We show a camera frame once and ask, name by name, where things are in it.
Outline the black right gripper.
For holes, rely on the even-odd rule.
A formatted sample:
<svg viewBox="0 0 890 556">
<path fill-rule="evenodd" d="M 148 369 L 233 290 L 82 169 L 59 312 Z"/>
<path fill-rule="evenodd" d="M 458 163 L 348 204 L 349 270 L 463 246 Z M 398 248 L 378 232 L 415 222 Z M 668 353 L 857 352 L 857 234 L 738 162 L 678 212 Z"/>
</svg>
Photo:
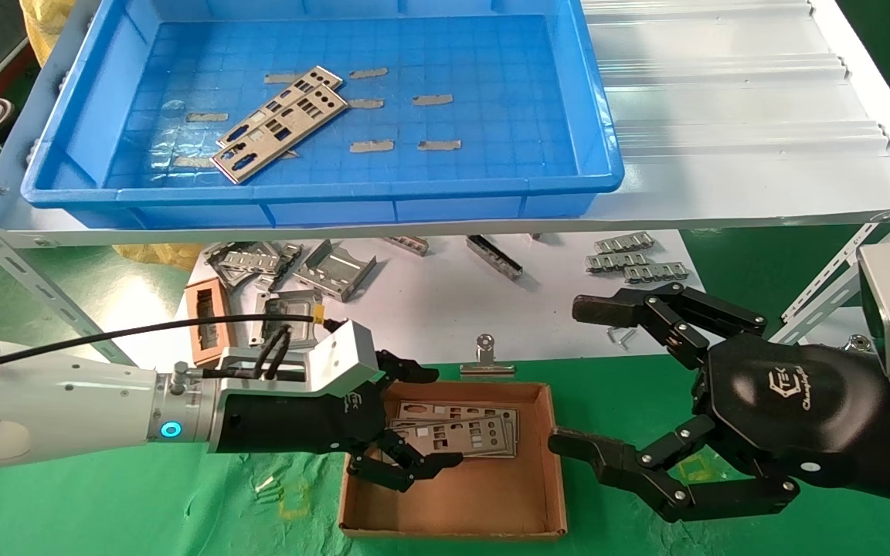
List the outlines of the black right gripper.
<svg viewBox="0 0 890 556">
<path fill-rule="evenodd" d="M 578 295 L 572 318 L 643 328 L 685 368 L 701 367 L 696 411 L 705 415 L 644 449 L 553 429 L 549 450 L 589 464 L 600 485 L 633 493 L 667 522 L 779 514 L 800 493 L 788 477 L 890 499 L 890 383 L 875 356 L 771 344 L 761 338 L 769 323 L 762 314 L 681 283 Z M 732 338 L 709 349 L 702 330 Z M 707 443 L 751 478 L 672 477 L 674 466 Z"/>
</svg>

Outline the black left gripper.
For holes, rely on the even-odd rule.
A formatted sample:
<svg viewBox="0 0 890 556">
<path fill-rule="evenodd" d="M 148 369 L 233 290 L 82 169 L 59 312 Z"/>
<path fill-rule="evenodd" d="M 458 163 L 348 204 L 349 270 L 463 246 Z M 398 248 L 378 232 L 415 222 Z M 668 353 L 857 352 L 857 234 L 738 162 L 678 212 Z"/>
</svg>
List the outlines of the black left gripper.
<svg viewBox="0 0 890 556">
<path fill-rule="evenodd" d="M 347 395 L 224 395 L 213 414 L 209 451 L 348 452 L 349 475 L 398 492 L 461 464 L 465 457 L 460 452 L 425 455 L 399 433 L 386 430 L 384 394 L 389 385 L 434 383 L 439 370 L 389 351 L 377 351 L 375 361 L 382 377 L 365 381 Z"/>
</svg>

